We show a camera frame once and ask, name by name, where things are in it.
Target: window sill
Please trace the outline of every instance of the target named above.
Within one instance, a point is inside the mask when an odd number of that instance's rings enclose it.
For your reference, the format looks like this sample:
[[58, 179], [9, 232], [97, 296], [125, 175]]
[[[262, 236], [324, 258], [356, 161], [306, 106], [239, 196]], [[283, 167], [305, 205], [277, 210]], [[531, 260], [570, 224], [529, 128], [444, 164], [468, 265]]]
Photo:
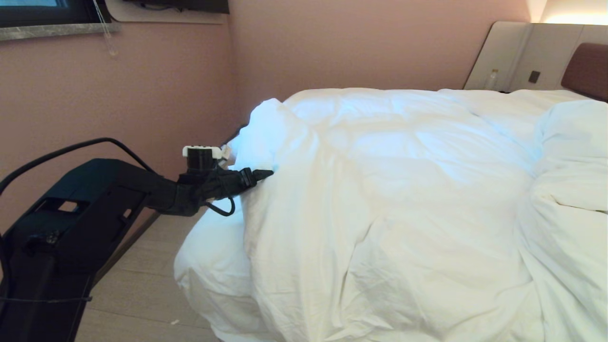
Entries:
[[[120, 23], [108, 24], [110, 32], [120, 31]], [[0, 27], [0, 41], [40, 37], [103, 33], [103, 24], [64, 24], [23, 27]]]

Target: brown headboard cushion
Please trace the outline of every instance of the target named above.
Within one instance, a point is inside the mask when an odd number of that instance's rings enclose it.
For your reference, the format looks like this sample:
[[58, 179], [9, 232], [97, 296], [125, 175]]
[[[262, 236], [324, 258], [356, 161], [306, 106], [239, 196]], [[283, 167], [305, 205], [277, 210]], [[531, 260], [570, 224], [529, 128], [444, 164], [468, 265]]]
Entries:
[[564, 88], [608, 101], [608, 45], [582, 43], [562, 78]]

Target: pink wall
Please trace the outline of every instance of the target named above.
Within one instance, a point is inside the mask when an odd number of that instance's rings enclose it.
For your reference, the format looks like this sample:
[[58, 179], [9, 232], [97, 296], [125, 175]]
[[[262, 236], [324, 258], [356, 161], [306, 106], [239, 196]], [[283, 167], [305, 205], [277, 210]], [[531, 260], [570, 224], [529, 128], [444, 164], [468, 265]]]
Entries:
[[527, 0], [233, 0], [241, 109], [308, 88], [462, 88], [495, 21]]
[[[115, 37], [117, 58], [100, 35], [0, 42], [0, 177], [60, 147], [110, 136], [176, 179], [184, 145], [219, 143], [240, 124], [227, 25], [124, 24]], [[0, 197], [0, 232], [95, 157], [123, 154], [90, 147], [13, 182]]]

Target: bed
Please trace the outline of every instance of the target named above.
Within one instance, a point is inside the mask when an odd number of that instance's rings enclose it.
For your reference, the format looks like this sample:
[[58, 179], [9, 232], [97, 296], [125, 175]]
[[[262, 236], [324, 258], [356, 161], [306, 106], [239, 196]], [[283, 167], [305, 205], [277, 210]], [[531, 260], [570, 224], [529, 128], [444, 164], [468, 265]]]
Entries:
[[186, 238], [190, 305], [225, 342], [605, 341], [608, 85], [588, 68], [608, 51], [579, 50], [573, 91], [263, 102], [232, 167], [275, 175]]

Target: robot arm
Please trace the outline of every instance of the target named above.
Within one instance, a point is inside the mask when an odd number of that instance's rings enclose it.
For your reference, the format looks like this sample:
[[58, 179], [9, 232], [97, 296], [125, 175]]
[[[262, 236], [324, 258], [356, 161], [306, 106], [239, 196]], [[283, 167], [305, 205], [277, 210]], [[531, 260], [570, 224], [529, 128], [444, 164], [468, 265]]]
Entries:
[[71, 170], [4, 235], [12, 275], [0, 284], [0, 341], [72, 342], [96, 272], [144, 207], [192, 216], [272, 171], [223, 170], [213, 148], [187, 147], [178, 182], [116, 159]]

